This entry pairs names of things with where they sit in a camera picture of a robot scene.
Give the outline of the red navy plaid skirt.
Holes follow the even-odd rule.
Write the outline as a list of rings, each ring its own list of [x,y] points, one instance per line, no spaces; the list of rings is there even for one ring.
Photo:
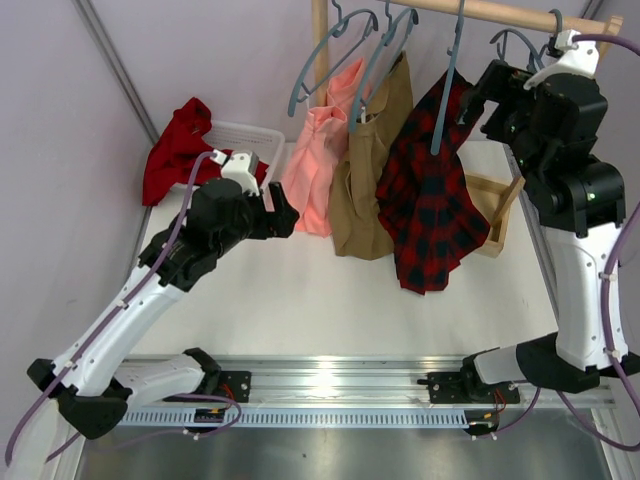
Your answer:
[[[491,230],[470,198],[458,155],[474,128],[456,123],[460,100],[472,87],[459,72],[452,78],[440,150],[431,153],[445,81],[441,77],[409,114],[376,189],[399,284],[420,295],[444,290],[449,274],[484,245]]]

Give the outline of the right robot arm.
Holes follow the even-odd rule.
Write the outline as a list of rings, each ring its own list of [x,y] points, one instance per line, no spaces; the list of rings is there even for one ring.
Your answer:
[[[532,74],[495,60],[465,93],[457,120],[495,110],[483,126],[505,144],[524,178],[553,261],[554,333],[467,357],[462,376],[474,388],[527,382],[563,393],[596,388],[601,379],[639,371],[620,322],[614,283],[629,223],[621,173],[592,152],[608,103],[595,80]]]

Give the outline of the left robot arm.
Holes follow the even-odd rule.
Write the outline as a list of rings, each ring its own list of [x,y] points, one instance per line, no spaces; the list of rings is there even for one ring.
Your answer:
[[[170,226],[155,234],[116,298],[90,329],[53,360],[37,359],[29,378],[83,437],[109,433],[132,410],[165,399],[214,398],[222,369],[200,348],[147,368],[122,362],[150,327],[240,242],[287,238],[299,219],[282,185],[261,192],[214,178],[195,190]]]

